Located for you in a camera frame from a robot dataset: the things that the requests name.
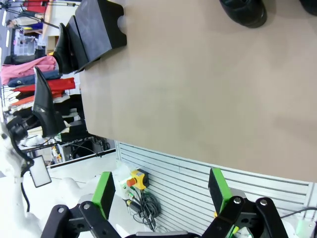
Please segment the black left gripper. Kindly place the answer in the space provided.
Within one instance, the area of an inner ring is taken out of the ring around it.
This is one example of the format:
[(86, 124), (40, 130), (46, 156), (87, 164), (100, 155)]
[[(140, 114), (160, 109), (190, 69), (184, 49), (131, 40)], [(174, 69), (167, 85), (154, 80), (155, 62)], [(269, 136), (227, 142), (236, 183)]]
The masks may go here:
[(38, 127), (40, 121), (35, 116), (28, 118), (14, 116), (6, 125), (14, 139), (24, 139), (28, 136), (27, 131)]

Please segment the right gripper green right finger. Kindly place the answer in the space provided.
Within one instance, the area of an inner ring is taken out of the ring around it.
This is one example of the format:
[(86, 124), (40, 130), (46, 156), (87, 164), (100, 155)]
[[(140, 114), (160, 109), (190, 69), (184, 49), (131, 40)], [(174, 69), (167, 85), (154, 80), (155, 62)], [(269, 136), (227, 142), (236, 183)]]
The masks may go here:
[(255, 202), (233, 195), (219, 168), (211, 168), (208, 189), (217, 216), (203, 238), (232, 238), (245, 228), (253, 238), (287, 238), (288, 234), (274, 202), (261, 197)]

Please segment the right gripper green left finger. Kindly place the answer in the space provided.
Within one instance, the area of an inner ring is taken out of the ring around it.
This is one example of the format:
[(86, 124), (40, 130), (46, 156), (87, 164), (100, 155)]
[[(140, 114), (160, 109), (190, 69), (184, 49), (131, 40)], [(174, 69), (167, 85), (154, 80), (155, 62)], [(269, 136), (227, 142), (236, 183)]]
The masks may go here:
[(119, 237), (108, 221), (114, 195), (112, 172), (103, 172), (91, 200), (71, 209), (61, 204), (52, 208), (41, 237), (77, 238), (81, 232), (91, 232), (95, 238)]

